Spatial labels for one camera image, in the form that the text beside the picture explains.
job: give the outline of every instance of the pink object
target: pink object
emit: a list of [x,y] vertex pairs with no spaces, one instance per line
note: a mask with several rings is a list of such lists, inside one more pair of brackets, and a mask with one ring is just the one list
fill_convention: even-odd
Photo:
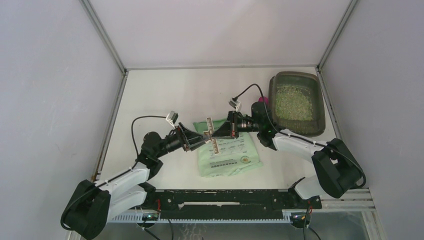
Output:
[[268,97],[266,97],[266,96],[264,96],[263,98],[262,98],[262,97],[260,97],[258,101],[259,101],[259,102],[265,102],[265,103],[266,103],[266,105],[268,105]]

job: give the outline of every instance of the gray floor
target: gray floor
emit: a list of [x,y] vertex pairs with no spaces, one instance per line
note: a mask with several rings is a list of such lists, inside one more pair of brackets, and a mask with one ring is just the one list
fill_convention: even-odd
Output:
[[[323,240],[368,240],[362,215],[351,213],[312,214],[310,225]],[[302,229],[290,224],[227,223],[227,224],[173,224],[175,240],[302,240]],[[161,240],[171,239],[168,224],[157,224],[149,229]],[[96,240],[154,240],[135,223],[110,223]],[[318,238],[307,229],[307,240]]]

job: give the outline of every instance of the white table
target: white table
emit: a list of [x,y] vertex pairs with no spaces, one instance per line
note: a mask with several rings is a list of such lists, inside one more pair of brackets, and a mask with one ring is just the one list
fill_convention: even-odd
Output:
[[[170,111],[178,113],[178,122],[194,129],[192,123],[206,117],[222,119],[233,110],[228,100],[248,85],[257,83],[263,94],[268,95],[270,79],[281,71],[298,71],[316,74],[313,67],[288,68],[206,68],[131,70],[128,74],[109,147],[101,170],[100,179],[106,179],[134,164],[136,152],[131,139],[131,122],[144,115],[166,116]],[[251,114],[250,106],[260,97],[252,87],[239,98],[241,112]],[[335,138],[330,116],[325,106],[326,129],[315,137],[330,141]],[[134,124],[138,147],[146,133],[155,131],[164,137],[171,126],[161,118],[143,118]],[[306,160],[288,152],[263,147],[255,133],[251,133],[263,166],[251,171],[218,177],[201,177],[197,152],[176,150],[160,158],[163,167],[148,182],[157,189],[286,189],[302,177],[315,173]]]

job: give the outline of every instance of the white wall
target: white wall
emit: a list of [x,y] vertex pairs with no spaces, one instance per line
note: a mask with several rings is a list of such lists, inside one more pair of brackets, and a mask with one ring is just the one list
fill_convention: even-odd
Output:
[[362,0],[324,68],[391,240],[422,239],[424,1]]
[[121,74],[77,0],[0,5],[0,239],[64,239]]
[[127,68],[317,65],[350,0],[92,0]]

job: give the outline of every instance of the green granules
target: green granules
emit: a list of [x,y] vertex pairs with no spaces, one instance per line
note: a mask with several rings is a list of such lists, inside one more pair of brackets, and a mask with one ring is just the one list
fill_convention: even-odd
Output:
[[275,96],[275,114],[287,120],[312,121],[311,93],[294,85],[278,86]]

